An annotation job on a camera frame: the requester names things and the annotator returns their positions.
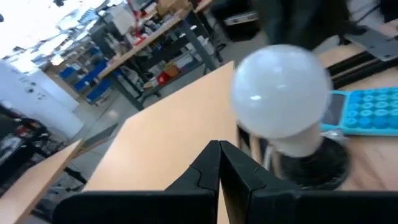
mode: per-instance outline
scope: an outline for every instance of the black lamp base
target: black lamp base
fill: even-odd
[[[320,147],[307,157],[281,155],[279,170],[304,190],[335,190],[346,180],[350,160],[346,148],[330,138],[323,138]]]

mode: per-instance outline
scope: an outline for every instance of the blue button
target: blue button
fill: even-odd
[[[391,95],[391,99],[398,100],[398,93],[394,93],[393,95]]]
[[[375,128],[387,128],[388,127],[388,120],[383,117],[376,117],[373,119],[373,126]]]
[[[375,91],[374,90],[364,90],[363,94],[364,95],[372,95],[372,94],[375,94]]]
[[[344,125],[348,128],[355,128],[358,125],[358,120],[355,118],[348,118],[344,122]]]
[[[393,102],[390,103],[390,105],[391,105],[392,108],[398,108],[398,101],[397,100],[393,101]]]
[[[380,94],[376,97],[377,101],[386,101],[388,100],[388,95],[387,94]]]
[[[380,89],[377,89],[376,90],[376,92],[378,93],[378,94],[386,94],[386,93],[388,93],[390,91],[390,88],[380,88]]]
[[[389,104],[387,102],[377,102],[376,108],[377,109],[386,109],[388,108]]]
[[[390,128],[398,129],[398,116],[389,119]]]
[[[374,96],[366,95],[363,97],[364,102],[372,102],[374,100]]]
[[[366,103],[362,104],[362,109],[364,109],[364,110],[370,110],[370,109],[373,108],[373,106],[374,106],[373,103],[366,102]]]
[[[373,115],[373,112],[371,110],[362,110],[360,115],[362,117],[371,117]]]
[[[388,111],[384,109],[379,109],[374,112],[374,115],[377,117],[387,117],[388,114],[389,114]]]
[[[350,117],[350,118],[355,118],[355,117],[357,117],[359,115],[359,113],[358,113],[358,111],[348,111],[347,112],[347,117]]]
[[[348,105],[349,110],[358,110],[361,105],[359,103],[351,103]]]
[[[398,116],[398,109],[393,109],[390,111],[391,116]]]
[[[360,96],[351,96],[349,98],[350,103],[360,103],[362,101],[362,98]]]
[[[352,91],[351,96],[362,96],[362,90]]]
[[[372,127],[372,119],[366,117],[359,119],[359,127],[360,128],[371,128]]]

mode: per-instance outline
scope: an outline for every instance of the white light bulb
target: white light bulb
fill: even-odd
[[[231,102],[244,129],[288,156],[301,157],[322,140],[318,123],[330,90],[330,76],[314,54],[292,45],[271,45],[239,64]]]

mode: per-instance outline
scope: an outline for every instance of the gray floor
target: gray floor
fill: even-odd
[[[372,0],[350,1],[350,9],[353,13],[354,19],[361,17],[372,6]],[[377,29],[382,23],[382,19],[377,12],[372,13],[361,22],[361,24],[370,26],[374,29]],[[314,52],[316,54],[322,53],[328,49],[335,47],[336,43],[337,39],[331,38],[323,43],[321,46],[319,46],[317,49],[315,49]],[[234,60],[236,63],[239,63],[245,56],[265,46],[265,44],[266,39],[262,34],[259,34],[249,41],[228,43],[227,47],[221,51],[221,54],[225,62]],[[194,82],[196,79],[202,76],[202,71],[203,67],[200,67],[193,71],[191,74],[186,75],[185,77],[165,87],[161,91],[162,96],[166,97],[167,95],[172,94],[173,92],[181,89],[189,83]],[[150,106],[157,101],[159,101],[159,99],[153,96],[144,103],[144,106]],[[81,105],[76,111],[76,115],[85,122],[85,127],[80,131],[75,139],[80,139],[83,137],[89,138],[90,136],[99,133],[100,131],[113,125],[114,123],[119,123],[118,127],[115,130],[116,133],[123,125],[123,122],[137,112],[138,110],[131,106],[127,99],[125,99],[125,97],[123,97],[116,91],[114,91],[113,94],[109,97],[109,100],[100,107],[90,106],[82,101]],[[83,176],[89,179],[99,161],[102,159],[109,146],[111,145],[112,140],[113,138],[111,138],[111,140],[109,140],[107,143],[104,143],[94,148],[91,152],[87,152],[86,154],[74,159],[71,162],[70,167],[74,167],[75,169],[80,170]],[[63,185],[66,186],[76,185],[76,183],[67,176],[63,176],[60,181]],[[27,223],[41,223],[41,221],[34,217],[30,217]]]

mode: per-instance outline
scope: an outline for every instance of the blue keypad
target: blue keypad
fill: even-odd
[[[346,134],[398,136],[398,87],[347,94],[341,128]]]

